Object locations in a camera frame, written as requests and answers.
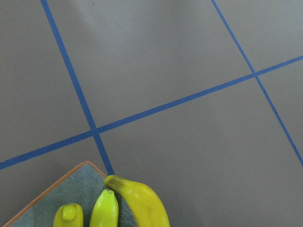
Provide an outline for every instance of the banana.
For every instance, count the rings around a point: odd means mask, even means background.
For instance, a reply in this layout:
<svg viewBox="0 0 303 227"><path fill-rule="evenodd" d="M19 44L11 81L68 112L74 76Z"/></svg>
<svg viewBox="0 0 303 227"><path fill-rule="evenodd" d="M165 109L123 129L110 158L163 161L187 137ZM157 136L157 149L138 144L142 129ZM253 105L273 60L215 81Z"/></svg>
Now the banana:
<svg viewBox="0 0 303 227"><path fill-rule="evenodd" d="M104 189L93 208L89 227L117 227L119 207L112 190Z"/></svg>
<svg viewBox="0 0 303 227"><path fill-rule="evenodd" d="M79 204L61 206L53 220L53 227L83 227L83 211Z"/></svg>
<svg viewBox="0 0 303 227"><path fill-rule="evenodd" d="M138 227L169 227L166 210L149 186L117 175L109 175L104 184L125 199Z"/></svg>

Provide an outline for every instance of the blue tape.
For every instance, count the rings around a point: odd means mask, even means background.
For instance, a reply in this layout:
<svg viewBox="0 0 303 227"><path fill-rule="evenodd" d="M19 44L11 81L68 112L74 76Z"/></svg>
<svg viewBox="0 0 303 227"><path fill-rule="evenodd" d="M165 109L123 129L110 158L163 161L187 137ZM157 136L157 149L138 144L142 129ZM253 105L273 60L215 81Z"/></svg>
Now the blue tape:
<svg viewBox="0 0 303 227"><path fill-rule="evenodd" d="M231 27L228 25L227 21L225 20L225 18L224 18L224 16L223 16L222 12L220 11L220 9L219 9L219 7L218 7L216 1L215 1L215 0L212 0L212 3L213 3L213 5L214 5L216 11L218 12L218 14L219 14L221 20L223 21L223 23L224 23L226 29L228 30L229 34L231 35L233 41L236 43L236 45L237 45L239 51L241 52L241 54L242 54L244 60L246 61L248 67L250 68L251 72L254 73L254 72L255 72L254 68L252 67L252 65L251 65L251 63L250 63L248 57L246 56L245 52L243 51L242 47L240 46L240 44L239 44L239 42L238 42L236 36L235 36L234 33L232 32Z"/></svg>
<svg viewBox="0 0 303 227"><path fill-rule="evenodd" d="M29 160L31 158L34 158L34 157L46 154L46 153L51 152L53 150L57 150L59 148L63 148L63 147L68 146L68 145L70 145L72 143L76 143L76 142L79 142L81 140L85 140L85 139L87 139L87 138L89 138L91 136L92 136L92 132L91 131L87 131L87 132L84 132L84 133L79 134L77 136L73 136L73 137L70 137L68 139L61 140L59 142L53 143L51 145L48 145L48 146L45 146L45 147L42 147L42 148L30 151L30 152L27 152L27 153L25 153L23 155L19 155L19 156L13 157L11 159L8 159L8 160L0 163L0 170L4 169L4 168L7 168L7 167L10 167L10 166L13 166L15 164L18 164L20 162L24 162L24 161Z"/></svg>
<svg viewBox="0 0 303 227"><path fill-rule="evenodd" d="M102 157L102 160L104 162L104 165L105 165L105 168L107 170L107 173L108 175L114 175L115 172L110 164L110 161L109 161L109 158L106 154L106 151L105 151L105 147L103 145L103 142L101 140L101 137L99 134L94 134L94 139L95 139L95 142L96 142L96 145L98 147L98 150L100 152L100 155Z"/></svg>
<svg viewBox="0 0 303 227"><path fill-rule="evenodd" d="M246 81L246 80L248 80L248 79L251 79L251 78L253 78L253 74L249 74L249 75L247 75L247 76L244 76L244 77L241 77L241 78L238 78L238 79L234 79L234 80L229 81L229 82L227 82L227 83L217 85L217 86L215 86L215 87L209 88L209 89L204 90L204 91L200 91L200 92L195 93L195 94L193 94L193 95L190 95L190 96L187 96L187 97L184 97L184 98L181 98L181 99L172 101L172 102L170 102L170 103L166 103L166 104L164 104L164 105L160 105L160 106L155 107L155 108L152 108L152 109L150 109L150 110L147 110L147 111L144 111L144 112L141 112L141 113L132 115L132 116L130 116L130 117L126 117L126 118L121 119L121 120L119 120L119 121L116 121L116 122L113 122L113 123L110 123L110 124L101 126L101 127L97 128L97 130L98 130L99 133L106 132L106 131L108 131L108 130L117 128L117 127L119 127L119 126L122 126L122 125L125 125L125 124L127 124L127 123L130 123L130 122L139 120L139 119L141 119L141 118L150 116L150 115L152 115L152 114L161 112L161 111L163 111L163 110L166 110L166 109L175 107L175 106L177 106L177 105L180 105L180 104L183 104L183 103L186 103L186 102L189 102L189 101L191 101L191 100L200 98L200 97L202 97L202 96L206 96L206 95L208 95L208 94L210 94L210 93L213 93L213 92L215 92L215 91L219 91L219 90L222 90L222 89L224 89L224 88L233 86L233 85L235 85L235 84L239 84L239 83L241 83L241 82L243 82L243 81Z"/></svg>
<svg viewBox="0 0 303 227"><path fill-rule="evenodd" d="M256 75L256 76L260 76L260 75L263 75L263 74L265 74L265 73L268 73L268 72L277 70L277 69L279 69L279 68L281 68L281 67L284 67L284 66L286 66L286 65L290 65L290 64L292 64L292 63L295 63L295 62L301 61L301 60L303 60L303 55L302 55L302 56L299 56L299 57L297 57L297 58L293 58L293 59L291 59L291 60L282 62L282 63L280 63L280 64L271 66L271 67L269 67L269 68L267 68L267 69L260 70L260 71L256 72L255 75Z"/></svg>
<svg viewBox="0 0 303 227"><path fill-rule="evenodd" d="M98 133L102 133L102 132L106 132L108 130L111 130L111 129L114 129L114 128L117 128L117 127L120 127L122 125L125 125L127 123L130 123L130 122L133 122L133 121L136 121L136 120L139 120L141 118L144 118L146 116L150 116L152 114L155 114L155 113L158 113L160 111L163 111L163 110L166 110L168 108L171 108L171 107L174 107L176 105L180 105L182 103L185 103L185 102L188 102L190 100L193 100L195 98L199 98L199 97L202 97L202 96L205 96L205 95L208 95L212 92L215 92L215 91L219 91L221 89L224 89L224 88L227 88L227 87L230 87L230 86L233 86L235 84L238 84L238 83L241 83L243 81L246 81L248 79L251 79L251 78L254 78L255 75L263 75L265 73L268 73L268 72L271 72L271 71L274 71L276 69L279 69L281 67L284 67L286 65L289 65L289 64L292 64L294 62L297 62L297 61L300 61L300 60L303 60L303 56L300 56L300 57L297 57L297 58L294 58L294 59L291 59L289 61L285 61L283 63L280 63L280 64L277 64L275 66L271 66L267 69L264 69L264 70L260 70L258 72L256 72L255 74L249 74L245 77L241 77L239 79L235 79L235 80L232 80L228 83L225 83L225 84L221 84L221 85L218 85L218 86L215 86L213 88L210 88L210 89L207 89L207 90L204 90L204 91L201 91L199 93L196 93L196 94L193 94L193 95L190 95L188 96L187 98L184 97L184 98L181 98L181 99L178 99L174 102L171 102L171 103L168 103L168 104L164 104L162 106L158 106L158 107L155 107L153 109L150 109L148 111L144 111L144 112L141 112L141 113L138 113L138 114L135 114L135 115L132 115L130 117L126 117L124 119L121 119L119 121L116 121L116 122L113 122L113 123L110 123L110 124L107 124L107 125L104 125L102 127L99 127L97 130L98 130ZM295 144L293 143L293 140L291 139L286 127L284 126L280 116L277 114L277 111L275 109L275 107L273 106L267 92L265 91L263 85L261 85L261 89L262 91L265 93L265 96L267 97L267 100L268 102L270 103L270 106L272 107L273 111L275 112L276 114L276 117L277 119L279 120L280 124L282 125L282 128L284 130L284 132L286 133L288 139L291 141L291 145L292 147L294 148L295 152L296 152L296 155L298 156L300 162L302 163L302 158L295 146ZM56 150L56 149L59 149L59 148L62 148L64 146L67 146L67 145L70 145L70 144L73 144L75 142L78 142L78 141L81 141L81 140L84 140L84 139L87 139L88 137L90 136L93 136L93 133L91 131L88 131L88 132L85 132L83 134L80 134L78 136L75 136L75 137L71 137L69 139L66 139L66 140L62 140L60 142L57 142L55 144L51 144L49 146L46 146L46 147L43 147L43 148L40 148L40 149L37 149L37 150L34 150L34 151L31 151L31 152L28 152L24 155L20 155L20 156L17 156L17 157L14 157L14 158L11 158L7 161L5 161L4 163L0 163L0 169L3 169L3 168L6 168L6 167L9 167L9 166L12 166L14 164L17 164L17 163L20 163L20 162L23 162L23 161L26 161L28 159L31 159L33 157L36 157L36 156L39 156L39 155L42 155L44 153L48 153L48 152L51 152L53 150ZM99 150L102 150L104 149L103 147L103 143L101 141L101 146L100 148L98 148Z"/></svg>
<svg viewBox="0 0 303 227"><path fill-rule="evenodd" d="M223 15L222 15L221 11L219 10L219 8L218 8L216 2L215 2L214 0L212 0L212 2L213 2L213 4L214 4L214 6L215 6L217 12L219 13L221 19L223 20L223 22L224 22L226 28L227 28L228 31L230 32L230 34L231 34L231 36L232 36L234 42L236 43L236 45L237 45L239 51L242 53L242 56L243 56L243 58L245 59L245 61L247 62L247 64L248 64L250 70L251 70L252 72L254 72L254 69L253 69L253 67L252 67L252 65L251 65L251 63L250 63L250 61L249 61L249 59L246 57L246 55L245 55L243 49L241 48L241 46L240 46L239 42L237 41L235 35L233 34L232 30L230 29L230 27L229 27L227 21L226 21L225 18L223 17ZM287 129L286 129L286 127L285 127L285 125L284 125L284 123L283 123L281 117L279 116L278 112L276 111L276 108L275 108L275 106L273 105L273 103L272 103L272 101L271 101L269 95L267 94L267 92L266 92L266 90L265 90L263 84L261 83L261 81L260 81L259 78L258 78L258 76L260 76L260 75L263 75L263 74L265 74L265 73L268 73L268 72L277 70L277 69L279 69L279 68L281 68L281 67L284 67L284 66L286 66L286 65L292 64L292 63L294 63L294 62L303 60L303 55L302 55L302 56L299 56L299 57L297 57L297 58L293 58L293 59L291 59L291 60L282 62L282 63L280 63L280 64L271 66L271 67L269 67L269 68L260 70L260 71L258 71L258 72L253 73L253 74L249 74L249 75L244 76L244 77L241 77L241 78L239 78L239 79L232 80L232 81L227 82L227 83L225 83L225 84L221 84L221 85L215 86L215 87L213 87L213 88L210 88L210 89L207 89L207 90L204 90L204 91L195 93L195 94L193 94L193 95L190 95L190 96L187 96L187 97L184 97L184 98L175 100L175 101L173 101L173 102L170 102L170 103L167 103L167 104L164 104L164 105L155 107L155 108L153 108L153 109L150 109L150 110L147 110L147 111L144 111L144 112L141 112L141 113L132 115L132 116L130 116L130 117L121 119L121 120L119 120L119 121L116 121L116 122L113 122L113 123L104 125L104 126L102 126L102 127L97 128L97 130L96 130L96 126L95 126L95 123L94 123L94 121L93 121L92 115L91 115L91 113L90 113L90 111L89 111L89 108L88 108L87 102L86 102L86 100L85 100L84 94L83 94L83 92L82 92L82 89L81 89L81 87L80 87L80 84L79 84L79 82L78 82L78 79L77 79L77 77L76 77L76 74L75 74L75 72L74 72L74 69L73 69L73 67L72 67L72 64L71 64L71 62L70 62L70 59L69 59L69 57L68 57L68 54L67 54L66 49L65 49L65 47L64 47L64 44L63 44L63 42L62 42L61 36L60 36L60 34L59 34L59 31L58 31L58 29L57 29L57 27L56 27L56 24L55 24L55 22L54 22L54 19L53 19L53 16L52 16L51 12L50 12L50 9L49 9L49 7L48 7L48 5L47 5L47 3L46 3L45 0L41 0L41 3L42 3L42 6L43 6L43 8L44 8L44 10L45 10L46 16L47 16L47 18L48 18L48 20L49 20L49 22L50 22L52 31L53 31L54 36L55 36L55 38L56 38L56 41L57 41L57 43L58 43L58 46L59 46L59 49L60 49L60 51L61 51L62 57L63 57L63 59L64 59L64 62L65 62L65 64L66 64L66 67L68 68L68 72L69 72L70 77L71 77L71 79L72 79L73 85L74 85L74 87L75 87L75 89L76 89L76 93L77 93L77 96L78 96L79 101L80 101L80 103L81 103L82 109L83 109L83 111L84 111L84 113L85 113L85 116L86 116L86 118L87 118L87 120L88 120L88 122L89 122L89 126L91 127L92 131L88 131L88 132L82 133L82 134L80 134L80 135L77 135L77 136L74 136L74 137L71 137L71 138L68 138L68 139L59 141L59 142L57 142L57 143L54 143L54 144L45 146L45 147L43 147L43 148L39 148L39 149L30 151L30 152L28 152L28 153L25 153L25 154L23 154L23 155L20 155L20 156L17 156L17 157L13 157L13 158L11 158L11 159L8 159L8 160L4 161L3 163L0 163L0 170L1 170L1 169L4 169L4 168L6 168L6 167L9 167L9 166L18 164L18 163L20 163L20 162L29 160L29 159L31 159L31 158L33 158L33 157L37 157L37 156L39 156L39 155L42 155L42 154L51 152L51 151L53 151L53 150L56 150L56 149L59 149L59 148L68 146L68 145L70 145L70 144L73 144L73 143L75 143L75 142L78 142L78 141L81 141L81 140L84 140L84 139L87 139L87 138L93 136L94 139L95 139L96 145L97 145L97 147L98 147L98 149L99 149L99 152L100 152L100 154L101 154L101 157L102 157L102 159L103 159L103 161L104 161L104 164L105 164L105 167L106 167L106 169L107 169L108 174L114 174L114 171L113 171L113 169L112 169L112 166L111 166L110 161L109 161L109 159L108 159L108 156L107 156L107 154L106 154L106 150L105 150L105 148L104 148L103 142L102 142L102 140L101 140L101 138L100 138L100 136L99 136L98 133L103 133L103 132L106 132L106 131L108 131L108 130L111 130L111 129L120 127L120 126L125 125L125 124L127 124L127 123L130 123L130 122L139 120L139 119L144 118L144 117L146 117L146 116L150 116L150 115L152 115L152 114L161 112L161 111L163 111L163 110L172 108L172 107L174 107L174 106L177 106L177 105L186 103L186 102L191 101L191 100L193 100L193 99L196 99L196 98L199 98L199 97L208 95L208 94L210 94L210 93L213 93L213 92L215 92L215 91L219 91L219 90L221 90L221 89L224 89L224 88L233 86L233 85L235 85L235 84L241 83L241 82L246 81L246 80L251 79L251 78L255 78L255 79L257 80L257 82L258 82L259 86L261 87L261 89L262 89L262 91L263 91L263 93L264 93L264 95L265 95L267 101L269 102L269 104L270 104L272 110L274 111L274 113L275 113L275 115L276 115L276 118L278 119L278 121L279 121L279 123L281 124L281 126L282 126L282 128L283 128L283 130L284 130L284 132L285 132L285 134L286 134L286 136L287 136L287 138L288 138L288 140L290 141L291 146L293 147L293 149L294 149L294 151L295 151L295 153L296 153L298 159L300 160L301 164L303 165L303 159L302 159L302 157L301 157L301 155L300 155L298 149L296 148L296 146L295 146L295 144L294 144L294 142L293 142L293 140L292 140L292 138L291 138L289 132L287 131Z"/></svg>
<svg viewBox="0 0 303 227"><path fill-rule="evenodd" d="M276 110L276 108L275 108L273 102L271 101L271 99L270 99L268 93L266 92L266 90L265 90L265 88L264 88L262 82L260 81L260 79L259 79L258 77L256 77L256 80L257 80L259 86L261 87L261 89L262 89L262 91L263 91L263 94L265 95L265 97L266 97L266 99L267 99L267 101L268 101L270 107L271 107L272 110L274 111L274 113L275 113L275 115L276 115L276 118L278 119L278 121L279 121L279 123L280 123L280 125L281 125L281 127L282 127L282 129L283 129L283 131L284 131L284 133L286 134L286 136L287 136L287 138L288 138L288 140L289 140L291 146L293 147L294 152L295 152L295 154L297 155L297 157L298 157L298 159L299 159L301 165L303 166L303 159L302 159L302 157L301 157L301 155L300 155L300 153L299 153L299 151L298 151L296 145L294 144L294 141L293 141L293 139L291 138L291 136L290 136L290 134L289 134L287 128L285 127L285 125L284 125L284 123L283 123L283 121L282 121L280 115L278 114L278 112L277 112L277 110Z"/></svg>
<svg viewBox="0 0 303 227"><path fill-rule="evenodd" d="M97 133L97 131L96 131L96 124L95 124L94 119L92 117L92 114L91 114L91 112L89 110L89 106L88 106L88 104L86 102L86 99L84 97L83 91L81 89L80 83L79 83L78 78L76 76L75 70L74 70L74 68L72 66L71 60L70 60L70 58L69 58L69 56L67 54L67 51L65 49L63 40L62 40L62 38L60 36L59 30L57 28L57 25L55 23L55 20L53 18L51 10L50 10L50 8L49 8L46 0L41 0L41 4L42 4L42 7L43 7L43 9L45 11L45 14L46 14L46 17L48 19L49 25L50 25L50 27L51 27L51 29L53 31L53 35L54 35L54 37L56 39L57 45L58 45L59 50L61 52L62 58L64 60L65 66L67 68L67 71L68 71L68 73L69 73L69 75L71 77L72 84L73 84L73 86L74 86L74 88L76 90L78 99L79 99L81 107L82 107L82 109L84 111L84 114L85 114L86 120L87 120L87 122L89 124L89 127L90 127L90 129L91 129L91 131L93 133ZM99 138L98 140L95 139L95 142L96 142L96 145L97 145L97 147L99 149L99 152L101 154L101 157L102 157L102 160L103 160L103 163L104 163L104 165L106 167L107 172L108 173L113 173L114 172L113 168L112 168L112 166L110 164L110 161L109 161L109 158L107 156L107 153L106 153L106 151L105 151L105 149L103 147L101 138Z"/></svg>
<svg viewBox="0 0 303 227"><path fill-rule="evenodd" d="M276 110L276 108L275 108L273 102L271 101L269 95L267 94L267 92L266 92L266 90L265 90L263 84L261 83L261 81L260 81L260 79L259 79L259 77L258 77L258 76L261 75L261 74L268 73L268 72L270 72L270 71L279 69L279 68L281 68L281 67L283 67L283 66L285 66L285 65L289 65L289 64L294 63L294 62L296 62L296 61L302 60L302 59L303 59L303 56L300 56L300 57L291 59L291 60L289 60L289 61L285 61L285 62L283 62L283 63L277 64L277 65L275 65L275 66L269 67L269 68L267 68L267 69L265 69L265 70L261 70L261 71L259 71L259 72L256 73L256 72L255 72L255 69L253 68L252 64L250 63L248 57L246 56L245 52L243 51L243 49L242 49L240 43L238 42L236 36L235 36L234 33L232 32L232 30L231 30L230 26L228 25L227 21L225 20L225 18L224 18L224 16L223 16L222 12L220 11L220 9L219 9L217 3L215 2L215 0L212 0L212 3L213 3L213 5L214 5L215 9L217 10L217 12L218 12L218 14L219 14L221 20L222 20L223 23L225 24L225 27L227 28L228 32L229 32L230 35L232 36L232 39L233 39L234 42L236 43L236 45L237 45L239 51L241 52L241 54L242 54L244 60L246 61L248 67L250 68L251 72L253 73L253 77L256 79L257 83L259 84L259 86L260 86L260 88L261 88L263 94L265 95L265 97L266 97L266 99L267 99L267 101L268 101L270 107L272 108L273 112L275 113L276 118L278 119L278 121L279 121L279 123L280 123L280 125L281 125L281 127L282 127L282 129L283 129L283 131L284 131L284 133L286 134L286 136L287 136L287 138L288 138L288 140L289 140L291 146L293 147L295 154L297 155L297 157L298 157L298 159L299 159L301 165L303 166L302 157L301 157L301 155L300 155L300 153L299 153L297 147L295 146L293 139L291 138L291 136L290 136L290 134L289 134L287 128L285 127L285 125L284 125L284 123L283 123L283 121L282 121L282 119L281 119L279 113L277 112L277 110Z"/></svg>

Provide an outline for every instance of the tray rim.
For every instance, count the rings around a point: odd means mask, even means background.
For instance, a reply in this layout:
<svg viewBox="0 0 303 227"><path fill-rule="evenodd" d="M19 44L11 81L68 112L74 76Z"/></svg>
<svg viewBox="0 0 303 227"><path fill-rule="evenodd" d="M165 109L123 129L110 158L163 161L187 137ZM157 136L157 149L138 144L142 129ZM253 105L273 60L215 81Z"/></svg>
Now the tray rim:
<svg viewBox="0 0 303 227"><path fill-rule="evenodd" d="M67 172L65 175L63 175L59 180L57 180L55 183L53 183L50 187L48 187L44 192L42 192L40 195L38 195L33 201L31 201L27 206L25 206L18 214L16 214L10 221L8 221L3 227L9 227L11 226L15 221L17 221L23 214L25 214L29 209L31 209L36 203L38 203L43 197L45 197L49 192L51 192L55 187L57 187L59 184L61 184L66 178L68 178L70 175L75 173L78 169L80 169L85 164L89 164L92 166L102 177L106 178L106 175L98 168L96 167L92 162L90 161L84 161L74 167L72 170Z"/></svg>

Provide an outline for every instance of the tiled floor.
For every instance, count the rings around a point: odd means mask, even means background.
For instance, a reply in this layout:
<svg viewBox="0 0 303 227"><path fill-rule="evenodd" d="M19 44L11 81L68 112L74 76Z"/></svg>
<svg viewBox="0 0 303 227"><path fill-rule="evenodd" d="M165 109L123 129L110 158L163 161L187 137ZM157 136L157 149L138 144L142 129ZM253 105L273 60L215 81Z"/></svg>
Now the tiled floor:
<svg viewBox="0 0 303 227"><path fill-rule="evenodd" d="M172 226L302 226L302 9L0 2L0 225L89 160Z"/></svg>

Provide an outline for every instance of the gray floor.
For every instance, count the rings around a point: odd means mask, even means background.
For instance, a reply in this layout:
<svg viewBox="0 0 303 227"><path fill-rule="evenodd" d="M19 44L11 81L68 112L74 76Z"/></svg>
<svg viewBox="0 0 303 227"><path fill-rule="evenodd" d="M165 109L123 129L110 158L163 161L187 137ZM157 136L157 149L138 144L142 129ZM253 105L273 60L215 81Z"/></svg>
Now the gray floor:
<svg viewBox="0 0 303 227"><path fill-rule="evenodd" d="M0 225L89 160L155 189L172 226L301 227L302 11L1 1Z"/></svg>

